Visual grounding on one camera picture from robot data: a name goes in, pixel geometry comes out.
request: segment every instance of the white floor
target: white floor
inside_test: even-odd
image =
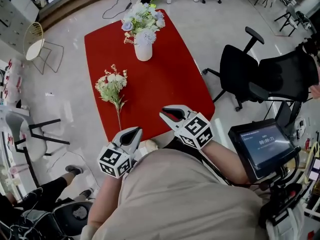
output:
[[[44,75],[41,75],[33,66],[25,70],[23,97],[24,102],[30,106],[31,116],[37,123],[61,118],[60,124],[48,126],[44,130],[71,142],[69,146],[49,143],[49,152],[58,150],[52,157],[44,157],[34,164],[40,183],[46,183],[63,174],[68,164],[84,165],[78,155],[84,158],[99,185],[105,177],[100,172],[96,159],[108,140],[91,87],[84,36],[123,17],[124,13],[121,13],[113,19],[102,19],[105,10],[116,1],[96,2],[67,17],[45,33],[46,40],[62,45],[65,49],[58,73],[46,68]],[[283,14],[284,7],[281,4],[274,4],[272,8],[264,8],[260,4],[254,7],[250,3],[253,1],[222,0],[222,4],[218,4],[216,0],[206,0],[206,4],[202,4],[193,0],[172,0],[171,4],[167,4],[166,0],[157,0],[155,3],[158,8],[166,10],[199,68],[219,71],[224,46],[230,44],[243,49],[250,40],[250,36],[245,33],[246,26],[256,30],[265,40],[265,45],[257,43],[249,52],[258,61],[291,52],[308,36],[301,27],[292,37],[285,36],[290,33],[290,26],[279,33],[283,21],[274,23],[273,20]],[[105,17],[116,15],[124,10],[128,3],[129,0],[119,0]],[[57,66],[61,51],[56,47],[53,47],[53,50],[55,58],[49,63]],[[203,78],[211,96],[215,97],[221,91],[219,79],[210,74]],[[228,138],[230,127],[262,120],[267,112],[267,104],[253,102],[244,103],[243,110],[236,112],[235,99],[228,93],[215,105],[212,119],[215,138],[231,149],[233,147]],[[308,106],[318,105],[316,101],[311,101]],[[155,139],[163,146],[171,137],[172,133],[167,133]],[[88,169],[85,176],[77,178],[76,183],[65,191],[64,196],[74,197],[88,187],[97,189],[95,179]]]

